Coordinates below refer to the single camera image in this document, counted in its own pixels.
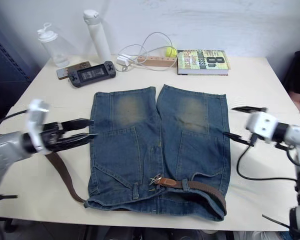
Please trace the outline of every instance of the bottle cap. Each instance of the bottle cap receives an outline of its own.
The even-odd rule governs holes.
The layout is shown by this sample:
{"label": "bottle cap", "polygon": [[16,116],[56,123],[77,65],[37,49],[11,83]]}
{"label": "bottle cap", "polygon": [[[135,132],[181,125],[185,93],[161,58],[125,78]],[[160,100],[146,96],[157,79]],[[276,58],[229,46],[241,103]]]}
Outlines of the bottle cap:
{"label": "bottle cap", "polygon": [[87,25],[97,25],[100,23],[99,13],[92,9],[83,11],[83,19]]}
{"label": "bottle cap", "polygon": [[58,34],[56,34],[54,31],[46,31],[48,27],[50,27],[52,24],[50,22],[46,22],[43,24],[43,28],[39,29],[37,33],[39,34],[38,40],[41,43],[48,43],[53,40],[55,40],[58,37]]}

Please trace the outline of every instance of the jeans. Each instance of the jeans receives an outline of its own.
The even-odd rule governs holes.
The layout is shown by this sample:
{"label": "jeans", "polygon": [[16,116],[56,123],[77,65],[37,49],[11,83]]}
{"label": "jeans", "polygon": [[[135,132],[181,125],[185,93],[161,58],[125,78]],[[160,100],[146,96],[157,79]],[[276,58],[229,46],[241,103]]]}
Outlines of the jeans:
{"label": "jeans", "polygon": [[[189,187],[213,187],[224,197],[230,180],[230,140],[225,95],[165,85],[156,89],[97,92],[91,110],[97,134],[90,144],[90,198],[101,210],[197,215],[222,221],[226,210],[213,194]],[[180,181],[176,189],[152,181]]]}

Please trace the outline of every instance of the belt loop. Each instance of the belt loop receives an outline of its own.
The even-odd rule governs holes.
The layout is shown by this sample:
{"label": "belt loop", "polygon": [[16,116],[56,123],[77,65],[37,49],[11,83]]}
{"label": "belt loop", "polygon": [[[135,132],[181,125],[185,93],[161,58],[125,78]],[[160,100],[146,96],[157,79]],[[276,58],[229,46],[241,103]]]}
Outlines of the belt loop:
{"label": "belt loop", "polygon": [[188,179],[183,179],[182,180],[182,189],[185,192],[189,192],[190,188],[188,186]]}
{"label": "belt loop", "polygon": [[139,193],[138,193],[138,183],[137,182],[135,182],[134,184],[133,184],[133,196],[132,196],[132,199],[133,200],[136,200],[136,199],[138,199],[139,198]]}

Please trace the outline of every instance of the faded knee patch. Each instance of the faded knee patch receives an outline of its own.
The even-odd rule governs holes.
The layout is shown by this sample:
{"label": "faded knee patch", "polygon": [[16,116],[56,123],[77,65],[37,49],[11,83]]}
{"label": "faded knee patch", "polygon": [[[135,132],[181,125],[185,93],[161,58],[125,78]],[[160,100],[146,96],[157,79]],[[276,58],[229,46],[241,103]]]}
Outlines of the faded knee patch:
{"label": "faded knee patch", "polygon": [[177,121],[183,129],[197,133],[209,133],[207,100],[184,97],[178,106]]}
{"label": "faded knee patch", "polygon": [[113,120],[122,128],[127,128],[146,118],[142,98],[137,96],[121,96],[114,103]]}

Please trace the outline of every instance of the wooden block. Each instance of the wooden block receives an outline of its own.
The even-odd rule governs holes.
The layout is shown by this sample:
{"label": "wooden block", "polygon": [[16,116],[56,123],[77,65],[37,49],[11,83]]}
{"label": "wooden block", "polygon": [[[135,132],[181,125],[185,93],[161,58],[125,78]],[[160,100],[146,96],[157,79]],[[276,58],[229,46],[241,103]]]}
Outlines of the wooden block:
{"label": "wooden block", "polygon": [[[138,57],[138,63],[142,63],[146,57],[140,56]],[[151,67],[170,67],[174,61],[175,57],[166,57],[166,56],[148,56],[147,60],[143,63],[145,66]]]}

